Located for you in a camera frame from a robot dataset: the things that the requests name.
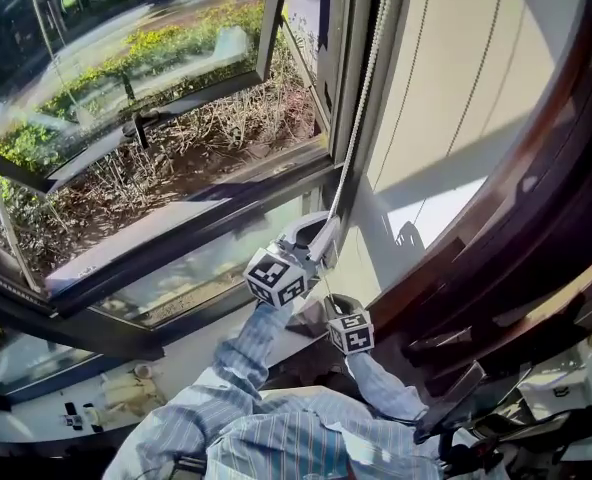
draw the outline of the glass pane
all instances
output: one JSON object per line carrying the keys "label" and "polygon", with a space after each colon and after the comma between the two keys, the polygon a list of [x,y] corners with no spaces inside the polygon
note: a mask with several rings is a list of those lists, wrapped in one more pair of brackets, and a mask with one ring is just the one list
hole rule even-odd
{"label": "glass pane", "polygon": [[0,382],[30,383],[91,357],[92,352],[0,327]]}
{"label": "glass pane", "polygon": [[47,175],[133,112],[253,70],[264,8],[0,0],[0,154]]}
{"label": "glass pane", "polygon": [[147,326],[179,315],[241,283],[247,263],[294,219],[309,213],[310,195],[271,210],[123,288],[102,304],[113,316]]}
{"label": "glass pane", "polygon": [[285,0],[283,15],[310,76],[316,81],[318,51],[326,44],[329,0]]}
{"label": "glass pane", "polygon": [[[273,170],[277,155],[303,143],[324,152],[314,121],[312,100],[279,35],[267,82],[148,130],[148,149],[123,144],[47,197],[9,183],[5,198],[23,254],[37,279],[71,284],[118,248],[125,252],[164,231],[166,221],[156,215],[188,196],[265,162]],[[151,224],[145,232],[144,219]]]}

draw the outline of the wall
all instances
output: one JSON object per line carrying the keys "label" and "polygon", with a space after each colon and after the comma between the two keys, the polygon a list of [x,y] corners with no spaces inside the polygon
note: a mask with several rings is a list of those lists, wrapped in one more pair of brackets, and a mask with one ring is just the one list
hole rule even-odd
{"label": "wall", "polygon": [[423,23],[425,1],[403,10],[376,140],[328,276],[363,304],[422,258],[512,147],[585,2],[500,0],[479,74],[497,0],[428,0]]}

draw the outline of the window handle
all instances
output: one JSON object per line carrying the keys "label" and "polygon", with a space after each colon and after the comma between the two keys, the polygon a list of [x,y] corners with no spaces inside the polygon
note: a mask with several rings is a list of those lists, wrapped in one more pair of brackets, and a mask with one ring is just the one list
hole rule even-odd
{"label": "window handle", "polygon": [[154,126],[163,120],[164,117],[158,112],[158,110],[151,110],[143,114],[135,112],[132,116],[132,122],[123,126],[123,135],[125,137],[135,136],[138,139],[138,142],[140,142],[141,147],[147,149],[149,147],[149,142],[147,142],[145,128]]}

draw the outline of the blue striped sleeve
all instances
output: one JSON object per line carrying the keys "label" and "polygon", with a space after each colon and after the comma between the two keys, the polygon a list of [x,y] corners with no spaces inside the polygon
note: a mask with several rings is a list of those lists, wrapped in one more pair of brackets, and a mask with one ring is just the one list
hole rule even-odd
{"label": "blue striped sleeve", "polygon": [[405,386],[367,352],[347,356],[346,362],[360,394],[385,416],[413,420],[427,410],[414,386]]}
{"label": "blue striped sleeve", "polygon": [[259,305],[238,337],[217,347],[213,365],[193,385],[134,429],[104,478],[136,478],[147,471],[153,477],[180,454],[204,454],[223,427],[252,414],[267,379],[272,343],[290,317],[291,305],[280,310]]}

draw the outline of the person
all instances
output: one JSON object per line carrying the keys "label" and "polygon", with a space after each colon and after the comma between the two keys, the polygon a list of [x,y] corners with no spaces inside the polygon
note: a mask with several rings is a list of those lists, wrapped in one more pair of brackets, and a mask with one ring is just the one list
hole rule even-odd
{"label": "person", "polygon": [[[210,479],[442,478],[438,437],[414,445],[413,428],[389,419],[422,415],[416,388],[367,352],[346,358],[367,405],[326,388],[263,398],[266,358],[290,306],[260,303],[239,336],[217,347],[213,365],[134,429],[104,479],[171,478],[179,464],[205,461]],[[500,466],[489,476],[506,473]]]}

